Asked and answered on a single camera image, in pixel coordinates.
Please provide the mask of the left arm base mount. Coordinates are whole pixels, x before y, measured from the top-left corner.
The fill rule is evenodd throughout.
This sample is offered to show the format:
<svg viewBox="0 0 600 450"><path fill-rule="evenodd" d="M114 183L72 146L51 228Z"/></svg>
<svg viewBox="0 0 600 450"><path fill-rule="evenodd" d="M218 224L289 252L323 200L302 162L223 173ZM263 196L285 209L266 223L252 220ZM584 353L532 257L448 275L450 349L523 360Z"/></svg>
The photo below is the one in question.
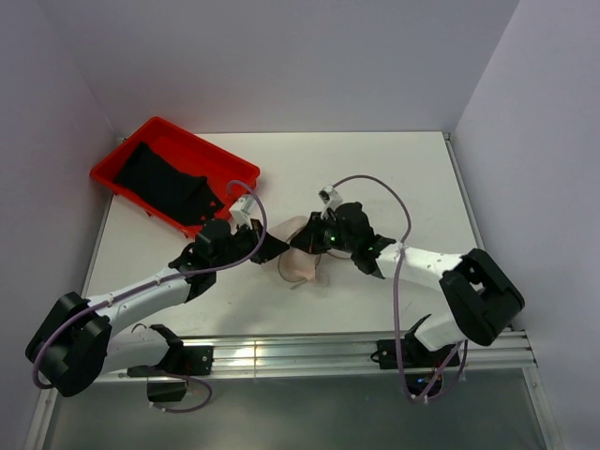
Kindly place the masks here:
<svg viewBox="0 0 600 450"><path fill-rule="evenodd" d="M214 361L214 347L208 344L187 345L170 328L163 324L152 324L145 327L151 338L158 338L159 343L166 345L166 350L154 365L138 364L129 367L129 377L148 377L173 374L186 376L209 375Z"/></svg>

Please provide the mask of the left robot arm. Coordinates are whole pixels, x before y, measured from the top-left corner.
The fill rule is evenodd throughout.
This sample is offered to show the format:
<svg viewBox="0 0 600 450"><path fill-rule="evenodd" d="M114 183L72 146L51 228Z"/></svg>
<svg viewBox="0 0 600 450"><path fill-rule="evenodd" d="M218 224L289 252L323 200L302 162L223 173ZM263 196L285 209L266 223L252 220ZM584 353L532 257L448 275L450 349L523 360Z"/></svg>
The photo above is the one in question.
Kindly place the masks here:
<svg viewBox="0 0 600 450"><path fill-rule="evenodd" d="M62 295L26 347L33 382L68 398L98 376L122 368L143 375L181 376L188 355L179 336L161 324L139 332L128 327L201 296L216 284L221 271L245 262L268 263L291 250L315 256L324 241L307 225L279 239L257 219L236 228L222 219L211 220L155 275L88 298L75 292Z"/></svg>

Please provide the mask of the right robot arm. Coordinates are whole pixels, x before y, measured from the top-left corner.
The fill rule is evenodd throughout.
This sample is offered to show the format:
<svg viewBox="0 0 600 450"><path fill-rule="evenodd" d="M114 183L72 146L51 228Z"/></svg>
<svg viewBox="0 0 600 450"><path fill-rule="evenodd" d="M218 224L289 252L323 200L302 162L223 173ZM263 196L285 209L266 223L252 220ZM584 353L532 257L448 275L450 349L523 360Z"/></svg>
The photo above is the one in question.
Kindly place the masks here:
<svg viewBox="0 0 600 450"><path fill-rule="evenodd" d="M344 252L368 276L396 283L403 278L442 293L448 310L426 314L405 338L407 357L418 366L464 340L491 345L525 307L520 291L483 249L450 254L408 247L375 233L359 202L313 213L307 232L308 253Z"/></svg>

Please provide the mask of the black garment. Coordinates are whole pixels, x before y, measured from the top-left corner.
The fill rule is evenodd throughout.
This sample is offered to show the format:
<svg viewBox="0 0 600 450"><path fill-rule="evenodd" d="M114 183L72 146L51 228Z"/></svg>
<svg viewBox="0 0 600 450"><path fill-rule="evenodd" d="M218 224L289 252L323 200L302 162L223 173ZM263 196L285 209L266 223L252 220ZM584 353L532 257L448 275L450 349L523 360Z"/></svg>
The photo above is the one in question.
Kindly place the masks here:
<svg viewBox="0 0 600 450"><path fill-rule="evenodd" d="M113 182L183 226L203 225L224 208L206 176L178 171L145 142L135 147Z"/></svg>

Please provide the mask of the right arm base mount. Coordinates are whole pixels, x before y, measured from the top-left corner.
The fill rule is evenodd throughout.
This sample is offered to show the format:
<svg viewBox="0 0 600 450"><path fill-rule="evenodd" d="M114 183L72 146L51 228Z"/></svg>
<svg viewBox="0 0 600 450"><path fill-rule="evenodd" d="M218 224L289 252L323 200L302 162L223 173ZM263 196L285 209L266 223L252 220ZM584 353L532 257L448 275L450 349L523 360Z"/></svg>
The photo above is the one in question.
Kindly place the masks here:
<svg viewBox="0 0 600 450"><path fill-rule="evenodd" d="M429 315L423 317L400 340L402 350L402 363L405 369L414 368L438 368L456 344L449 344L438 351L430 351L421 344L416 336L417 326L421 325ZM369 356L373 363L379 365L379 369L395 369L398 367L396 340L379 339L376 341L376 351Z"/></svg>

